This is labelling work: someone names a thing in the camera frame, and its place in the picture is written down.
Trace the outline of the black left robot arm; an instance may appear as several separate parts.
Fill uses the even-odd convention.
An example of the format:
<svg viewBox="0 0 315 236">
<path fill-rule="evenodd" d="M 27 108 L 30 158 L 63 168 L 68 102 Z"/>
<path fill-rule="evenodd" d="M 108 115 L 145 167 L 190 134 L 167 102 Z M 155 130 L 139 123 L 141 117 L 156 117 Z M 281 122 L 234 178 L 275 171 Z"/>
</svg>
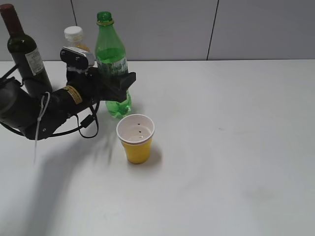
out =
<svg viewBox="0 0 315 236">
<path fill-rule="evenodd" d="M 136 74 L 105 79 L 96 67 L 78 72 L 68 70 L 66 86 L 33 98 L 14 78 L 0 80 L 0 123 L 29 140 L 57 137 L 55 131 L 67 119 L 98 105 L 100 101 L 123 102 Z"/>
</svg>

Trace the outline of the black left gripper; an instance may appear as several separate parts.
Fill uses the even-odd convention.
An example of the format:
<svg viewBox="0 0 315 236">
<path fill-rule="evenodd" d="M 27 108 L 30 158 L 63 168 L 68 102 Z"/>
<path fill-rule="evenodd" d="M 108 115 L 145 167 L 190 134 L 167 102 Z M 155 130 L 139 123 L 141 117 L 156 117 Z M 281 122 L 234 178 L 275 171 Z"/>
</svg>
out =
<svg viewBox="0 0 315 236">
<path fill-rule="evenodd" d="M 65 107 L 88 108 L 100 101 L 125 101 L 127 91 L 136 81 L 136 73 L 103 80 L 98 69 L 66 67 Z"/>
</svg>

